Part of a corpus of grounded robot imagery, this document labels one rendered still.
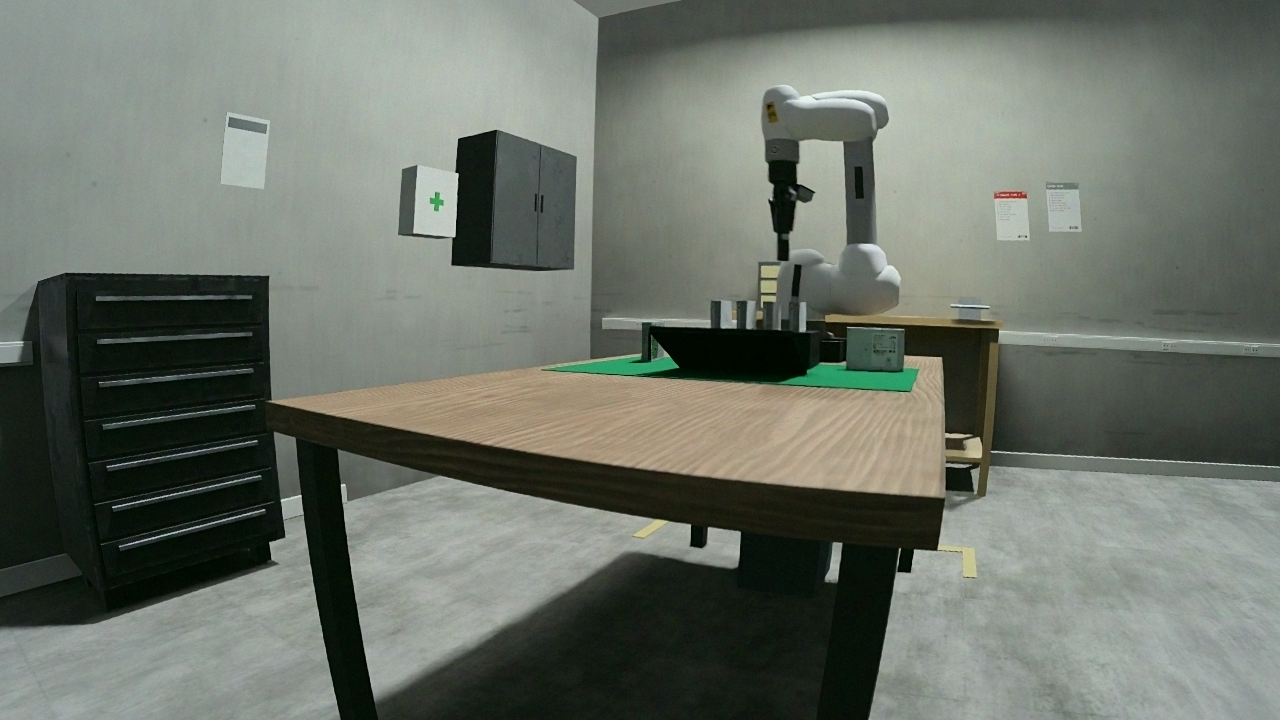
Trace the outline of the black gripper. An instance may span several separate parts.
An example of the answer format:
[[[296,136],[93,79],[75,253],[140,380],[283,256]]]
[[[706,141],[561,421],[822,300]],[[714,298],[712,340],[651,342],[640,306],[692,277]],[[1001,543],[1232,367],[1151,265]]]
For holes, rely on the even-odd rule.
[[[774,233],[780,233],[778,261],[791,263],[791,233],[795,232],[797,206],[801,199],[801,193],[797,193],[795,188],[795,184],[799,184],[797,163],[771,161],[769,181],[771,184],[774,184],[774,197],[769,199],[769,202]]]

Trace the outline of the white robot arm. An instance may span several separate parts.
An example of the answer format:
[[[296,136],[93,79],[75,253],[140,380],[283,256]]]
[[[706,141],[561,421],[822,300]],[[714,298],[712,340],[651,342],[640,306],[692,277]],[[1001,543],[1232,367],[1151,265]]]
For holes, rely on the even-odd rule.
[[[780,265],[776,286],[781,319],[788,319],[788,302],[806,302],[806,331],[820,331],[820,340],[823,334],[824,340],[835,338],[826,332],[826,322],[820,322],[826,315],[873,316],[899,305],[901,278],[877,246],[872,142],[888,120],[884,97],[867,91],[801,99],[796,88],[776,86],[765,94],[763,132],[768,164],[800,165],[803,141],[844,142],[847,246],[838,254],[838,265],[827,264],[813,249],[792,250],[791,263]]]

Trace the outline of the green mat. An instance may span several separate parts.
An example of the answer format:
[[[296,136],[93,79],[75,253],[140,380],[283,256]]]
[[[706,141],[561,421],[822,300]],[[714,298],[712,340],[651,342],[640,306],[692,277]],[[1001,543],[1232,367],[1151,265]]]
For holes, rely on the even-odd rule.
[[[718,380],[733,383],[804,386],[840,389],[876,389],[911,392],[919,369],[904,368],[904,372],[820,372],[814,374],[788,374],[768,372],[730,372],[678,368],[672,357],[654,363],[641,363],[641,356],[622,357],[599,363],[584,363],[570,366],[547,368],[545,372],[575,372],[605,375],[636,375],[685,380]],[[780,384],[774,384],[780,383]],[[847,388],[849,387],[849,388]]]

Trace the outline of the black-framed status display screen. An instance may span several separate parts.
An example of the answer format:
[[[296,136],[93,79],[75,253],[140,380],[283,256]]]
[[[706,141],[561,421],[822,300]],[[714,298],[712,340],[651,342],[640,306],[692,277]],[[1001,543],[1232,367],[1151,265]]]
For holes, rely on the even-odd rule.
[[[792,331],[650,325],[649,332],[678,368],[806,374]]]

